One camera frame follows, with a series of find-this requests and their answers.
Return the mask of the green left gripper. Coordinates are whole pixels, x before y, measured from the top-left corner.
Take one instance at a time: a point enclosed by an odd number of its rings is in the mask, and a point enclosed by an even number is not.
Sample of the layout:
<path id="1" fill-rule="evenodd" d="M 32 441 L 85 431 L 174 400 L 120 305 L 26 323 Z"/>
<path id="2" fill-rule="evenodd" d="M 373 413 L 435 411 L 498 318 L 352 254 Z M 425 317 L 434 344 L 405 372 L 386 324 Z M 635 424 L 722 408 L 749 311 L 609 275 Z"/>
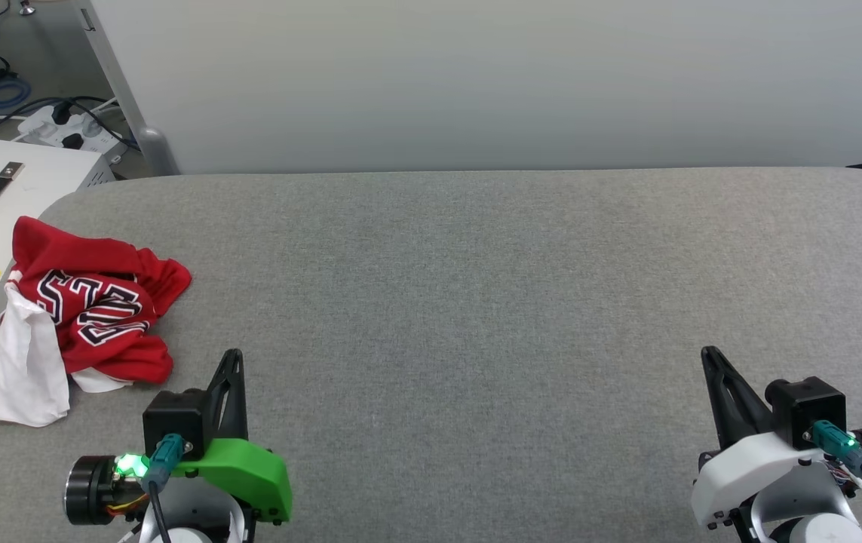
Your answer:
<path id="1" fill-rule="evenodd" d="M 247 386 L 241 350 L 225 351 L 207 395 L 214 440 L 201 459 L 185 459 L 176 465 L 172 479 L 203 479 L 258 511 L 259 522 L 290 522 L 293 493 L 284 460 L 247 440 Z"/>

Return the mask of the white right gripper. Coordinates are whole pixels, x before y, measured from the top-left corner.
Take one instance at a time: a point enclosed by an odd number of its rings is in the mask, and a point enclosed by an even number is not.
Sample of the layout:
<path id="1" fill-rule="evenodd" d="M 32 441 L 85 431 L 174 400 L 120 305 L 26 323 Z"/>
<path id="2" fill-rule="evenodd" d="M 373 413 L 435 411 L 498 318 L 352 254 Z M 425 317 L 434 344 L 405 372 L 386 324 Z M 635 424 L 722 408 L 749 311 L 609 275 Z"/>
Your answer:
<path id="1" fill-rule="evenodd" d="M 726 449 L 703 464 L 692 486 L 698 525 L 722 523 L 747 501 L 755 528 L 830 512 L 831 477 L 823 453 L 797 450 L 769 433 L 771 410 L 719 348 L 703 347 L 701 364 L 718 447 Z"/>

